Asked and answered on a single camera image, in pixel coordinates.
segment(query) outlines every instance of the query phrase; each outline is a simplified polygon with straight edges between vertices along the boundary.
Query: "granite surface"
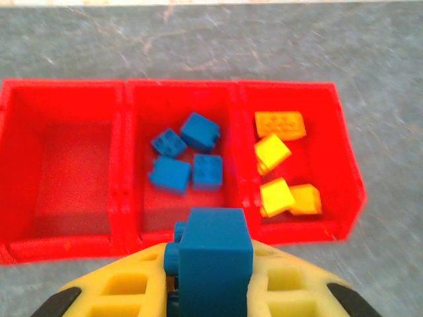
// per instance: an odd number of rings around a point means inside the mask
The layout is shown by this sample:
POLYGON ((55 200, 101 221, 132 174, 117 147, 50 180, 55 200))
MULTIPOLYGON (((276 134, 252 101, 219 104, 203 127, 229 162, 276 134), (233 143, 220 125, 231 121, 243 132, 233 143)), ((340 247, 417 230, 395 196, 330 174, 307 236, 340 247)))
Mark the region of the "granite surface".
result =
MULTIPOLYGON (((335 82, 369 201, 347 244, 283 249, 422 315, 422 2, 0 9, 0 77, 335 82)), ((0 267, 0 316, 109 261, 0 267)))

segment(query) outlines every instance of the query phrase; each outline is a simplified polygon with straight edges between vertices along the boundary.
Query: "red plastic divider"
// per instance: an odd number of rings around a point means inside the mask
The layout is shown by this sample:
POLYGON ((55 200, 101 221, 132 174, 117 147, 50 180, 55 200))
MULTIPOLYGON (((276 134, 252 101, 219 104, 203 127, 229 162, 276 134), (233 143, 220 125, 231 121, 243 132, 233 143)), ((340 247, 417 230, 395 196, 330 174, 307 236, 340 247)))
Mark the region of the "red plastic divider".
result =
MULTIPOLYGON (((190 162, 193 151, 182 160, 190 162)), ((242 207, 268 244, 345 239, 365 190, 332 84, 7 80, 0 96, 0 263, 119 256, 170 241, 191 207, 242 207), (256 170, 255 111, 295 110, 307 136, 269 176, 256 170), (192 111, 221 126, 218 192, 151 187, 150 140, 192 111), (321 191, 323 214, 262 219, 261 183, 321 191)))

